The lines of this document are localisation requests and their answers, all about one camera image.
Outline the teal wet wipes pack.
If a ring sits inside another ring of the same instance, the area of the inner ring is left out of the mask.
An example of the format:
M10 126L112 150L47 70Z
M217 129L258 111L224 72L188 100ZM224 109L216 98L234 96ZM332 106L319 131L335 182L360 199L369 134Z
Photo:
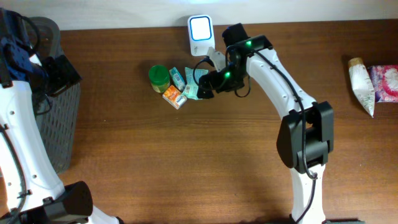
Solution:
M185 67L185 76L187 79L187 84L185 86L184 91L182 92L182 95L186 96L189 99L199 100L199 97L197 97L199 87L194 82L193 77L195 77L196 80L199 81L199 78L201 76L207 75L207 74L208 74L208 70L206 70L206 69L196 69L195 73L193 73L192 68Z

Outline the small green tissue pack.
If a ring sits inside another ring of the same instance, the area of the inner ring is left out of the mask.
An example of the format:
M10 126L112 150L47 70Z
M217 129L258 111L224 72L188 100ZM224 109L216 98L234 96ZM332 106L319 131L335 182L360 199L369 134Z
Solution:
M185 84L185 80L181 76L180 72L174 67L169 70L169 73L170 73L170 77L171 77L175 87L179 91L183 92L186 87L186 84Z

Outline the orange tissue pack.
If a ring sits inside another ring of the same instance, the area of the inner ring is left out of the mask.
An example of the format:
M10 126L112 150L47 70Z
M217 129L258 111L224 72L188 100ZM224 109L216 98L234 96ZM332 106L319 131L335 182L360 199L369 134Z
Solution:
M163 99L170 103L176 110L179 110L186 102L187 97L173 85L170 85L162 94Z

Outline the green cup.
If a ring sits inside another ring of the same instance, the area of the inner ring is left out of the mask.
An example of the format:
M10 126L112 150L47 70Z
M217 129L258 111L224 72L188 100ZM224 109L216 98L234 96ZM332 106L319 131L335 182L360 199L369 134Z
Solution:
M163 65L154 65L149 70L149 80L154 91L163 93L170 86L169 71Z

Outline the white pouch with cork cap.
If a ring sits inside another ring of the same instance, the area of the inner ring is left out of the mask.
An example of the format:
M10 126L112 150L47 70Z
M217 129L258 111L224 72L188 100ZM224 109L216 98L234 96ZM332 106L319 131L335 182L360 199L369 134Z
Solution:
M365 111L374 116L375 92L369 73L362 58L356 57L348 61L351 89Z

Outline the red purple tissue pack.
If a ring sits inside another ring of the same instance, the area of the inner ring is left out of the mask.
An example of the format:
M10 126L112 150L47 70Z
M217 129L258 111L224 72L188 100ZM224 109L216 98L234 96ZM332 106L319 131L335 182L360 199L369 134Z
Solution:
M397 65L368 67L376 103L397 103Z

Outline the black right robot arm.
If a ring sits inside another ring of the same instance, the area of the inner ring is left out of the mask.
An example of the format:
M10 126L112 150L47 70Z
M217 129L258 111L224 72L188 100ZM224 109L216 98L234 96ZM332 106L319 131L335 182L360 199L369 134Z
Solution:
M292 223L326 223L322 204L322 177L333 150L333 108L308 95L284 68L264 35L249 37L242 24L229 26L222 38L225 53L203 59L214 70L194 78L206 98L213 92L236 92L244 81L255 80L280 119L277 152L290 170L293 187Z

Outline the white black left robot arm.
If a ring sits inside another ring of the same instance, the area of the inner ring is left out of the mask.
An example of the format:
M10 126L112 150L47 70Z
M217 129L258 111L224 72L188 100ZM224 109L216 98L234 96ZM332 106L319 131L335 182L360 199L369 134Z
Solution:
M64 55L39 57L42 19L1 9L1 172L8 212L2 223L120 223L93 204L88 185L65 185L39 133L34 100L50 99L81 77Z

